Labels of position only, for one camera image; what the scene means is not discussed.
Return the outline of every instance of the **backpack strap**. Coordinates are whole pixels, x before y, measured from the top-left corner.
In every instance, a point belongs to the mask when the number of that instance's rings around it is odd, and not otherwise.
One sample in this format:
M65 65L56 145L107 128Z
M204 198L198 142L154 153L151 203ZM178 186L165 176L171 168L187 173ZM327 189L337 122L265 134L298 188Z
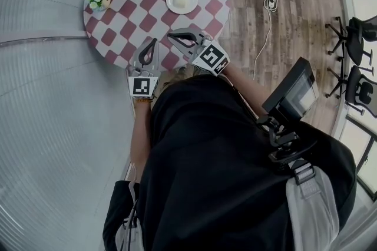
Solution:
M327 251L339 233L339 218L329 177L304 159L289 163L295 177L286 196L295 251Z

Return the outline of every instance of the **black buckle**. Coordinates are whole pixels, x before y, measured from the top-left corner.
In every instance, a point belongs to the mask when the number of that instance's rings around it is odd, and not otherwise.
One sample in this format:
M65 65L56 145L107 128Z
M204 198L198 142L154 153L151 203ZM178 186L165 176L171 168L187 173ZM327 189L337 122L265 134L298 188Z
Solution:
M295 175L297 185L301 185L302 183L309 181L316 175L316 171L314 170L313 166L306 160L297 160L291 169Z

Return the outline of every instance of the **red and white tablecloth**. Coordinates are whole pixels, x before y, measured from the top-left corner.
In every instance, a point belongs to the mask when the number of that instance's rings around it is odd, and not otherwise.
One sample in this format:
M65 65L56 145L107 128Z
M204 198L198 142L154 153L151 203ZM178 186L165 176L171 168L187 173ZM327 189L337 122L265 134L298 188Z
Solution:
M167 39L173 29L200 28L217 38L229 16L230 0L199 0L195 10L178 15L168 10L166 0L111 0L105 11L84 7L84 24L90 43L109 62L125 68L134 51L146 40L160 41L160 69L186 64L182 53Z

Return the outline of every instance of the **person's left arm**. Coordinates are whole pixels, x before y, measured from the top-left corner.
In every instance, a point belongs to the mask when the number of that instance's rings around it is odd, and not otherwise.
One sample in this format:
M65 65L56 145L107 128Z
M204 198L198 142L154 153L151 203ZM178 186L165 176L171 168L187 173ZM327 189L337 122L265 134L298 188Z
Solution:
M131 139L130 159L135 165L136 183L140 183L144 166L148 160L150 144L151 104L135 102L135 123Z

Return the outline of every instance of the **gray strap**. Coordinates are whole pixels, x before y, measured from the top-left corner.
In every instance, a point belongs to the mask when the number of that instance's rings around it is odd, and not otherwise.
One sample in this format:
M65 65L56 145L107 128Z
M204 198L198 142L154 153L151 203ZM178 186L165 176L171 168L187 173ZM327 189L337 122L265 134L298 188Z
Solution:
M302 177L309 176L309 170ZM295 178L289 179L286 184L295 251L327 251L339 233L330 179L316 166L313 166L313 171L315 177L300 185Z

